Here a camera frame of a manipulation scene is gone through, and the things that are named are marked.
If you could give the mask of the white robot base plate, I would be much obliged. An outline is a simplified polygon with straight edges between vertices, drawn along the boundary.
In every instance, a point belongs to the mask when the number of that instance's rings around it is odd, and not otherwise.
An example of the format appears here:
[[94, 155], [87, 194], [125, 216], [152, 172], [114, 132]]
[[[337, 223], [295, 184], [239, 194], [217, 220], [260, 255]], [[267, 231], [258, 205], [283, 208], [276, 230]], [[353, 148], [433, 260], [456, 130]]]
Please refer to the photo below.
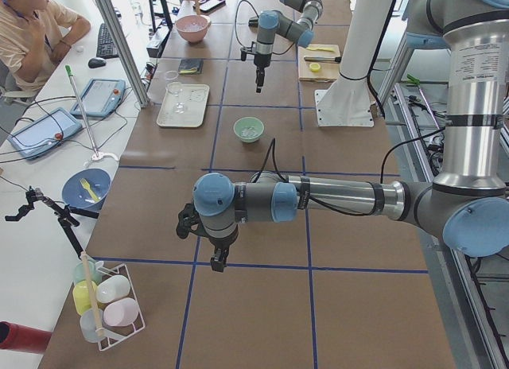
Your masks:
[[373, 126], [368, 76], [396, 0], [356, 0], [337, 80], [319, 94], [319, 126]]

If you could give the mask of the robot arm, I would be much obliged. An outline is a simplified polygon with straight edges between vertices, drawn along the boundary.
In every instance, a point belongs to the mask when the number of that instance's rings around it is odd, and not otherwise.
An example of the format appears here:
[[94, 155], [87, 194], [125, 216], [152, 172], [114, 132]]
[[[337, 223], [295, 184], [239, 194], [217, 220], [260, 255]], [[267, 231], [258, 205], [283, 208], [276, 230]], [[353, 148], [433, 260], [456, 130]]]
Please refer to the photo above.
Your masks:
[[[304, 47], [324, 9], [320, 0], [279, 0], [301, 17], [262, 11], [254, 55], [256, 91], [264, 84], [276, 35]], [[395, 0], [357, 0], [336, 82], [319, 93], [319, 126], [363, 126], [367, 94], [362, 89], [378, 56]], [[409, 0], [406, 35], [410, 47], [451, 51], [441, 172], [432, 183], [338, 181], [282, 176], [264, 171], [232, 183], [220, 173], [194, 184], [192, 202], [178, 214], [177, 235], [205, 237], [215, 246], [211, 267], [223, 272], [238, 223], [291, 221], [298, 209], [327, 208], [347, 216], [387, 216], [421, 228], [470, 257], [485, 257], [508, 246], [507, 185], [499, 179], [500, 132], [508, 82], [508, 0]]]
[[301, 14], [300, 17], [294, 21], [279, 10], [262, 11], [256, 19], [256, 40], [250, 46], [243, 46], [240, 49], [241, 61], [245, 61], [247, 55], [254, 57], [257, 93], [262, 91], [264, 85], [265, 69], [270, 66], [274, 53], [275, 37], [279, 35], [298, 47], [308, 47], [314, 37], [314, 24], [323, 12], [321, 0], [279, 0], [279, 2], [296, 10]]

